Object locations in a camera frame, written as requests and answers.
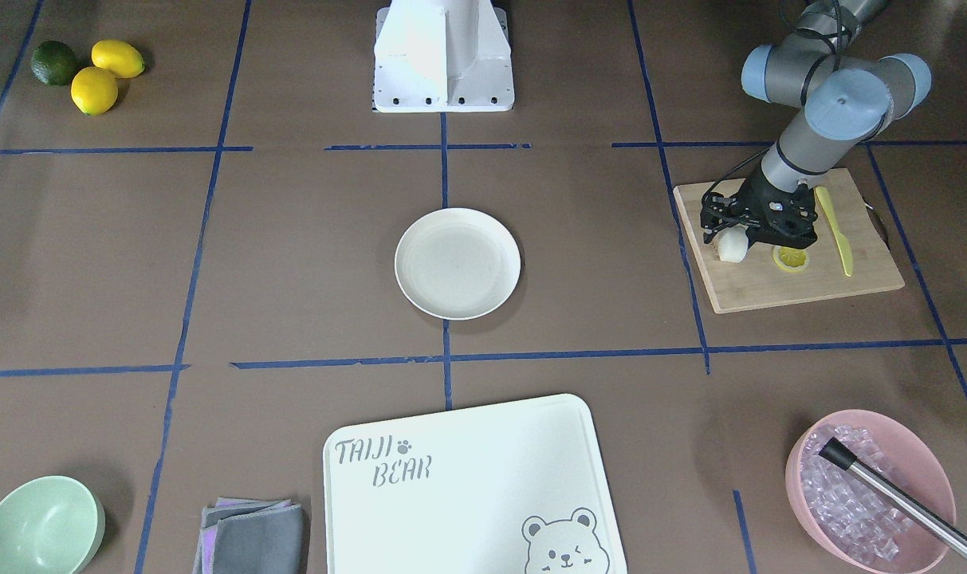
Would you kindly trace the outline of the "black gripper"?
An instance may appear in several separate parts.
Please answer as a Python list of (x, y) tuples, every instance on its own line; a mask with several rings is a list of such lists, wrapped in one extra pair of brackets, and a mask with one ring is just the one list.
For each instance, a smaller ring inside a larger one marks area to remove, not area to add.
[(705, 244), (732, 226), (745, 228), (749, 244), (806, 250), (818, 239), (814, 229), (818, 214), (810, 187), (797, 183), (792, 192), (783, 191), (771, 184), (759, 167), (735, 194), (724, 196), (709, 189), (703, 193), (701, 203)]

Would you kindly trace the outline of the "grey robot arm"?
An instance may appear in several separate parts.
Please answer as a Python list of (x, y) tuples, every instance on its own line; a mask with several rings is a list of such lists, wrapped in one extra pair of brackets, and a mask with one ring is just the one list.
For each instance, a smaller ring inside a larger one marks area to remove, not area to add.
[(845, 54), (886, 7), (885, 1), (815, 1), (781, 43), (750, 52), (743, 91), (797, 114), (737, 192), (710, 187), (703, 193), (704, 243), (733, 228), (742, 228), (750, 245), (804, 250), (817, 241), (816, 186), (852, 147), (907, 116), (932, 88), (931, 69), (917, 55), (863, 61)]

